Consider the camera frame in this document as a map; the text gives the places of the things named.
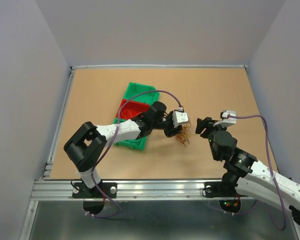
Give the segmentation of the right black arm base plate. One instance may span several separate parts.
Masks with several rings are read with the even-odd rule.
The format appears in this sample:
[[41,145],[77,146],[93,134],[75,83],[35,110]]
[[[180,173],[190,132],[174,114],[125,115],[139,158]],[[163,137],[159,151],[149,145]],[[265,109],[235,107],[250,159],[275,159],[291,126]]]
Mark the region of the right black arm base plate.
[[227,186],[220,181],[211,181],[204,184],[201,194],[206,198],[238,197],[239,194],[232,186]]

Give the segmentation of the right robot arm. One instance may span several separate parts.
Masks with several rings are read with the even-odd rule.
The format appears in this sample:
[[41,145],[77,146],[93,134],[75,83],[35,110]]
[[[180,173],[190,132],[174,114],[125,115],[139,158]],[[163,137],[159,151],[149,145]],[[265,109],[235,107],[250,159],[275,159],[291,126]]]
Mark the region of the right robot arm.
[[212,158],[224,162],[226,169],[220,182],[214,181],[202,189],[203,196],[252,197],[291,214],[300,226],[300,184],[275,172],[270,163],[264,164],[238,148],[237,139],[227,131],[236,120],[236,115],[230,113],[224,113],[221,121],[210,117],[197,119],[196,134],[208,140]]

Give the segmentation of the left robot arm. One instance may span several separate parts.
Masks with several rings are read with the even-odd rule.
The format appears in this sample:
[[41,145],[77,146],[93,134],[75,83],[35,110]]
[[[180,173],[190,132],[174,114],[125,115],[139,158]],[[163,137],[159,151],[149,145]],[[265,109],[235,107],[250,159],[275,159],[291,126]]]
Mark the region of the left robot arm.
[[181,106],[166,114],[167,107],[160,101],[135,117],[110,125],[94,125],[87,121],[65,143],[63,150],[75,165],[84,183],[84,191],[90,197],[101,193],[101,178],[97,173],[97,161],[104,148],[127,140],[139,140],[149,136],[153,130],[162,130],[171,138],[183,130],[189,122],[188,114]]

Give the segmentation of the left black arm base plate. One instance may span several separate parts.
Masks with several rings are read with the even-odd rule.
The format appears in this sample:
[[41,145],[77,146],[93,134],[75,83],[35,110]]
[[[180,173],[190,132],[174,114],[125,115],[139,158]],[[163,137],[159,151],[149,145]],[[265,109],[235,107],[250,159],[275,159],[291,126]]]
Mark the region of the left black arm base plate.
[[[96,188],[88,188],[83,181],[70,182],[73,199],[101,199],[104,195]],[[116,182],[101,182],[99,188],[110,198],[117,197],[118,184]]]

